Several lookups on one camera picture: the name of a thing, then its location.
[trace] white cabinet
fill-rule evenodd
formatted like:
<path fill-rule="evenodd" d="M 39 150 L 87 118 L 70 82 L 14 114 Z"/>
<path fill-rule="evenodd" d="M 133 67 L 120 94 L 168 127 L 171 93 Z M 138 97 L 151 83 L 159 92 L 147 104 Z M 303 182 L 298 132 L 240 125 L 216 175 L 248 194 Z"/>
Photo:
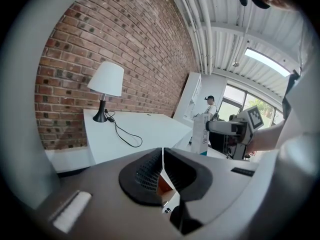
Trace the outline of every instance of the white cabinet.
<path fill-rule="evenodd" d="M 194 92 L 193 92 L 193 95 L 192 95 L 192 98 L 191 98 L 191 101 L 193 103 L 196 103 L 197 102 L 197 98 L 199 96 L 199 93 L 201 91 L 201 75 L 199 76 L 199 79 L 198 79 L 198 82 L 196 84 L 196 87 L 194 89 Z"/>
<path fill-rule="evenodd" d="M 201 92 L 201 88 L 201 74 L 191 72 L 174 113 L 173 119 L 189 127 L 193 127 L 194 108 Z"/>

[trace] white desk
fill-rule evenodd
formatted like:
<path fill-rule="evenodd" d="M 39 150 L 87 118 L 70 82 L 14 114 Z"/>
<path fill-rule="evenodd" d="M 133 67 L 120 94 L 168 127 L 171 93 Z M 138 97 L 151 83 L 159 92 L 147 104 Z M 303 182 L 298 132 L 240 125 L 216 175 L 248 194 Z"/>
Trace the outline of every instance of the white desk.
<path fill-rule="evenodd" d="M 117 111 L 113 116 L 117 125 L 128 133 L 138 135 L 143 139 L 142 145 L 134 148 L 118 137 L 114 123 L 109 121 L 95 122 L 93 117 L 96 113 L 97 110 L 83 110 L 87 144 L 94 164 L 153 148 L 182 149 L 189 142 L 186 135 L 192 134 L 192 128 L 164 114 Z M 139 138 L 131 137 L 119 129 L 118 133 L 132 145 L 140 144 Z"/>

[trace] window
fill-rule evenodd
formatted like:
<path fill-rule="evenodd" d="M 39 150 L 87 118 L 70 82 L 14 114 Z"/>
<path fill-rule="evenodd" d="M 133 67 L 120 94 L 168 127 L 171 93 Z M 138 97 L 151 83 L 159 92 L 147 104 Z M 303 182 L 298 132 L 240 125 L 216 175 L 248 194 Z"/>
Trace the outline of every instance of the window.
<path fill-rule="evenodd" d="M 245 95 L 244 91 L 227 85 L 219 108 L 219 119 L 229 121 L 229 116 L 237 115 L 242 108 Z"/>
<path fill-rule="evenodd" d="M 263 126 L 260 129 L 271 126 L 272 117 L 275 109 L 268 103 L 256 98 L 250 94 L 246 95 L 243 110 L 257 106 L 263 120 Z"/>
<path fill-rule="evenodd" d="M 283 120 L 283 114 L 267 102 L 247 93 L 241 89 L 227 85 L 225 87 L 219 119 L 229 121 L 230 115 L 237 115 L 243 110 L 257 106 L 263 119 L 261 129 L 279 124 Z"/>
<path fill-rule="evenodd" d="M 246 94 L 244 91 L 231 87 L 230 85 L 227 85 L 225 87 L 223 97 L 231 101 L 237 102 L 242 106 L 245 99 L 245 95 Z"/>
<path fill-rule="evenodd" d="M 284 114 L 282 114 L 279 110 L 276 110 L 275 111 L 275 114 L 274 114 L 274 119 L 273 119 L 273 123 L 272 125 L 277 125 L 279 123 L 281 123 L 281 121 L 284 120 Z"/>
<path fill-rule="evenodd" d="M 219 109 L 219 119 L 222 119 L 224 121 L 229 121 L 229 116 L 237 115 L 240 109 L 241 109 L 240 107 L 236 107 L 234 105 L 231 105 L 230 103 L 222 101 L 221 107 Z"/>

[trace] black lamp base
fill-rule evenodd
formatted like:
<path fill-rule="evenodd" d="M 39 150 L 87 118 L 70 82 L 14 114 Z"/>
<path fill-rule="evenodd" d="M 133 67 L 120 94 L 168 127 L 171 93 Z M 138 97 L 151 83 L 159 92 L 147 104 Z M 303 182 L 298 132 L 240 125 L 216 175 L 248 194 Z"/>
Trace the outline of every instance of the black lamp base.
<path fill-rule="evenodd" d="M 106 101 L 105 100 L 100 100 L 99 111 L 93 117 L 94 121 L 96 121 L 98 123 L 104 123 L 104 122 L 107 121 L 107 117 L 106 117 L 106 114 L 105 114 L 105 105 L 106 105 Z"/>

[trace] ceiling light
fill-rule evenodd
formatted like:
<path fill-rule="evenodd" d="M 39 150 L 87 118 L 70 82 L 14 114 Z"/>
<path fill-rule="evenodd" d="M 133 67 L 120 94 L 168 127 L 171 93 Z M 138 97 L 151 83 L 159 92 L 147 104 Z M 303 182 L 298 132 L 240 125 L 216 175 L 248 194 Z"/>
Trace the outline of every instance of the ceiling light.
<path fill-rule="evenodd" d="M 264 55 L 256 50 L 247 48 L 244 54 L 253 58 L 253 59 L 256 59 L 257 61 L 260 61 L 260 62 L 266 64 L 267 66 L 274 69 L 275 71 L 277 71 L 278 73 L 280 73 L 284 77 L 287 77 L 290 75 L 290 72 L 288 70 L 286 70 L 283 66 L 281 66 L 279 63 L 277 63 L 273 59 L 267 57 L 266 55 Z"/>

